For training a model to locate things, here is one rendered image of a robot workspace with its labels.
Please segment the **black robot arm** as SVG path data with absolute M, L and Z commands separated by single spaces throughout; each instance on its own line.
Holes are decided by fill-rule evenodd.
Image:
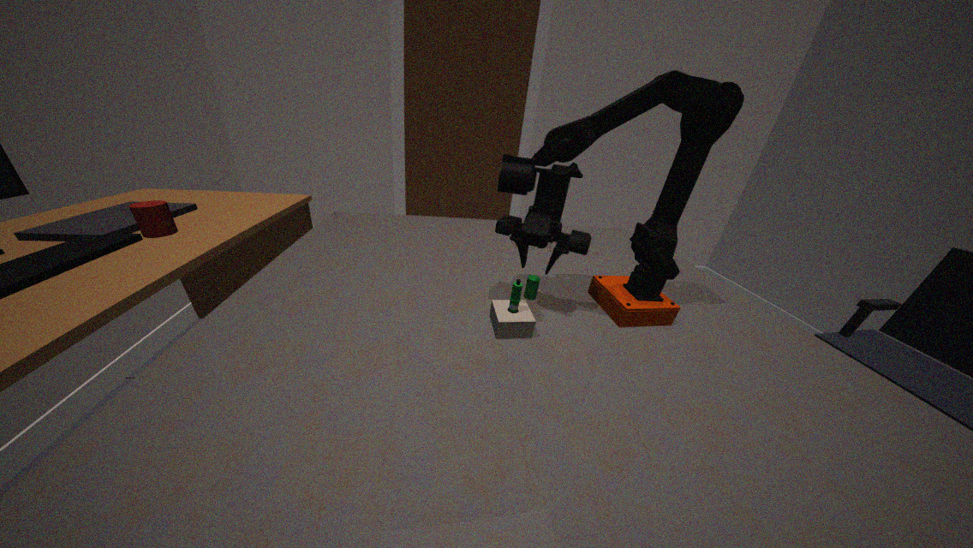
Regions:
M 636 223 L 630 239 L 635 260 L 640 264 L 630 273 L 628 284 L 623 285 L 639 301 L 663 301 L 661 288 L 667 279 L 673 280 L 680 272 L 673 260 L 679 218 L 711 147 L 734 122 L 743 106 L 743 97 L 734 81 L 720 83 L 678 70 L 668 71 L 588 118 L 548 131 L 544 146 L 532 158 L 504 154 L 497 192 L 527 195 L 534 191 L 538 172 L 535 197 L 564 202 L 570 178 L 582 178 L 577 164 L 554 164 L 551 170 L 535 168 L 535 165 L 545 168 L 556 161 L 573 161 L 601 135 L 660 103 L 682 113 L 681 143 L 655 211 L 646 223 Z M 561 223 L 556 221 L 553 209 L 539 213 L 536 206 L 529 207 L 521 227 L 523 245 L 545 248 L 548 242 L 558 242 L 560 233 Z

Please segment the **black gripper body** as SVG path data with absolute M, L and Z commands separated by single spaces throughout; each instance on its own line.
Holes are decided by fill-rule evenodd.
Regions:
M 546 213 L 546 209 L 553 209 L 555 211 L 556 221 L 560 223 L 561 213 L 564 210 L 564 202 L 540 200 L 535 197 L 534 206 L 537 207 L 539 213 Z M 521 239 L 521 227 L 521 217 L 505 215 L 497 220 L 495 232 L 502 235 L 512 234 L 512 237 L 515 237 L 515 239 Z M 576 230 L 572 230 L 570 234 L 561 232 L 556 243 L 559 248 L 570 250 L 570 252 L 588 254 L 589 245 L 591 245 L 591 235 L 576 232 Z

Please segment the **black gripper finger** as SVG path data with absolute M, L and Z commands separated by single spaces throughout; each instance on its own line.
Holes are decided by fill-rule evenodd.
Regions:
M 525 261 L 527 261 L 527 256 L 528 256 L 528 245 L 523 245 L 521 243 L 521 239 L 515 239 L 515 237 L 512 236 L 510 237 L 510 239 L 517 244 L 518 254 L 520 254 L 522 268 L 524 268 Z
M 552 257 L 546 266 L 546 275 L 548 275 L 548 272 L 551 270 L 552 266 L 555 265 L 555 262 L 558 260 L 561 253 L 567 254 L 570 253 L 570 250 L 559 248 L 558 245 L 556 245 L 555 249 L 553 249 Z

